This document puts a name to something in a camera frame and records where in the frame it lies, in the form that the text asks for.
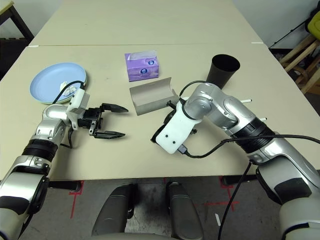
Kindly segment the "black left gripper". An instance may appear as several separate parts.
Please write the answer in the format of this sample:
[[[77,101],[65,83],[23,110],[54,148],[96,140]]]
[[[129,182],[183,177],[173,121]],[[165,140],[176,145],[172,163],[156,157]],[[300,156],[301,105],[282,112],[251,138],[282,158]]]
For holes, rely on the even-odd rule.
[[[89,130],[89,135],[96,139],[116,139],[124,137],[125,134],[116,131],[104,131],[99,130],[102,127],[103,118],[102,113],[104,111],[110,111],[112,113],[128,113],[129,110],[125,107],[119,106],[117,104],[102,103],[100,107],[88,108],[84,111],[82,118],[77,120],[78,126],[80,128],[85,128]]]

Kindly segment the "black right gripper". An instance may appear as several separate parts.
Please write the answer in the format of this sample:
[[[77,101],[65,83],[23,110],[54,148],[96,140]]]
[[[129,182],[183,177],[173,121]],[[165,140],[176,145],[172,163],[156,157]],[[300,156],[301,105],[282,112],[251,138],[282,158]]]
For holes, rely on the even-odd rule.
[[[176,111],[177,111],[177,106],[176,106],[176,104],[173,104],[171,100],[169,100],[169,101],[166,103],[166,106],[172,108],[172,111],[165,117],[165,119],[164,119],[164,121],[163,121],[164,124],[167,124],[167,123],[172,119],[172,117],[174,116],[174,114],[175,114]]]

